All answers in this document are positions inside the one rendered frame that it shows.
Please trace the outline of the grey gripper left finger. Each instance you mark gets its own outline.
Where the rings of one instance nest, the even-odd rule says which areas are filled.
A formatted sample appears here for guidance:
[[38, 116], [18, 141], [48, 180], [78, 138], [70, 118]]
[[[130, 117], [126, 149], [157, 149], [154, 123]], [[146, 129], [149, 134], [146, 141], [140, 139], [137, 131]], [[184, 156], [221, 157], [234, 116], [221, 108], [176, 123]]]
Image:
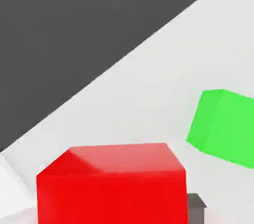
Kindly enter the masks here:
[[37, 207], [11, 211], [0, 218], [0, 224], [37, 224]]

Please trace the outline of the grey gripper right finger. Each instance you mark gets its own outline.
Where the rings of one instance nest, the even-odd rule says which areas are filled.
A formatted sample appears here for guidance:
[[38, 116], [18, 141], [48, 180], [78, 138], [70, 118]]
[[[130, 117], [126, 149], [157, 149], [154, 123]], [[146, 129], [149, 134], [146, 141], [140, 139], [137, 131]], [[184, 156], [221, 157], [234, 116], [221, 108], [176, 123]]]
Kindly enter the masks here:
[[236, 224], [230, 207], [223, 202], [204, 201], [197, 193], [188, 193], [189, 224]]

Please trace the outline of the small red cube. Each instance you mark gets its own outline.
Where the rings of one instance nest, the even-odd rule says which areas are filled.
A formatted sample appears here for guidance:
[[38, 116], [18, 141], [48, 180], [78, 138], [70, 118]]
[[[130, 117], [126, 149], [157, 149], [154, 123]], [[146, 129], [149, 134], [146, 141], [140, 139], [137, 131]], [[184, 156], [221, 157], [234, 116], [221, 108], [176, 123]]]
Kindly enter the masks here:
[[71, 147], [36, 187], [38, 224], [188, 224], [186, 171], [165, 143]]

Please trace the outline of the small green cube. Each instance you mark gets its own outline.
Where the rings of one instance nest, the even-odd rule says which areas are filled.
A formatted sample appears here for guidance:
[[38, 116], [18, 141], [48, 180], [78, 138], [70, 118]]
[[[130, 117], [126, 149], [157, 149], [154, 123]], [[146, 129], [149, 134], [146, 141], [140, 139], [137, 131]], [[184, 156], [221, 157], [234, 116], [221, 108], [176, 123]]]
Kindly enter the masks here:
[[224, 89], [203, 91], [186, 141], [205, 154], [254, 169], [254, 99]]

